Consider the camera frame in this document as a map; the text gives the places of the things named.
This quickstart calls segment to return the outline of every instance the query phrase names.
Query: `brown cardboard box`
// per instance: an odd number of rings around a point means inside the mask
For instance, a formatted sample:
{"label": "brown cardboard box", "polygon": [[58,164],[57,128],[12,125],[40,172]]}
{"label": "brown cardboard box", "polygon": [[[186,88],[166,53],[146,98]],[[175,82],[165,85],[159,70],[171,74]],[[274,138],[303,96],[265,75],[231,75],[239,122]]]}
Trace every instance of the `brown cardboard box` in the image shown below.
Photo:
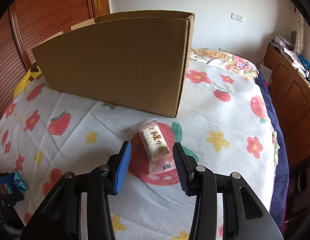
{"label": "brown cardboard box", "polygon": [[194,14],[134,11],[73,26],[33,49],[54,90],[176,117]]}

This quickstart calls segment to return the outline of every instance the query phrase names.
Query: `plastic wrapper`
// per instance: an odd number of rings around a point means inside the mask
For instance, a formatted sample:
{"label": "plastic wrapper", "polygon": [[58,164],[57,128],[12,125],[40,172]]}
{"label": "plastic wrapper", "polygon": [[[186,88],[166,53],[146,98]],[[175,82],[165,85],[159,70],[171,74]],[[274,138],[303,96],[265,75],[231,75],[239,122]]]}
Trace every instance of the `plastic wrapper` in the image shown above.
{"label": "plastic wrapper", "polygon": [[164,136],[152,119],[134,127],[138,131],[148,157],[148,174],[154,175],[175,168],[173,153],[167,146]]}

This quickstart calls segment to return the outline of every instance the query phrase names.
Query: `white curtain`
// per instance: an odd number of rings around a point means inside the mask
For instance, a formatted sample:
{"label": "white curtain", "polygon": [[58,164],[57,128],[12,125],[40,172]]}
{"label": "white curtain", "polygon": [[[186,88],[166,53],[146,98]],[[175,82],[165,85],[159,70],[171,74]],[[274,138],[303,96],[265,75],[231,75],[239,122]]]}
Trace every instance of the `white curtain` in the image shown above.
{"label": "white curtain", "polygon": [[297,55],[304,52],[304,17],[297,11],[297,35],[294,52]]}

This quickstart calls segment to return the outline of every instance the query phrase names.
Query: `cabinet door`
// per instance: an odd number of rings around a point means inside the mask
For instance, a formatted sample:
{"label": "cabinet door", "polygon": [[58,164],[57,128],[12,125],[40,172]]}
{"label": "cabinet door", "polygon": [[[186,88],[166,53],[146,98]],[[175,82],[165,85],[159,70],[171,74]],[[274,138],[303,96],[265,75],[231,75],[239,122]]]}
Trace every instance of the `cabinet door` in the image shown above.
{"label": "cabinet door", "polygon": [[304,118],[310,94],[305,84],[295,77],[283,97],[276,113],[284,138],[287,138]]}
{"label": "cabinet door", "polygon": [[272,103],[276,110],[287,94],[287,89],[293,80],[292,73],[294,71],[291,66],[286,66],[286,62],[283,62],[282,59],[279,60],[277,65],[278,69],[269,88]]}
{"label": "cabinet door", "polygon": [[310,155],[310,111],[294,132],[285,139],[285,145],[290,167],[296,166]]}
{"label": "cabinet door", "polygon": [[277,72],[278,64],[277,64],[277,54],[270,47],[267,48],[265,57],[264,57],[264,65],[272,71],[271,77],[273,78]]}

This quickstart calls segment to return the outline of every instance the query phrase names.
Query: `white wall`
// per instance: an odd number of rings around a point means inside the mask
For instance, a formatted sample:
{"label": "white wall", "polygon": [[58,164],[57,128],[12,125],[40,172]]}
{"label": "white wall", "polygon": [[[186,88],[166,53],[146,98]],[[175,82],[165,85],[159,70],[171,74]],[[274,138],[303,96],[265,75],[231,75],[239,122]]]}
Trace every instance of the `white wall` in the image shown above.
{"label": "white wall", "polygon": [[[274,31],[290,40],[296,25],[290,0],[110,0],[111,12],[142,9],[195,13],[193,46],[223,48],[253,61],[264,58]],[[236,13],[244,22],[231,19]]]}
{"label": "white wall", "polygon": [[310,27],[305,22],[305,48],[303,56],[310,62]]}

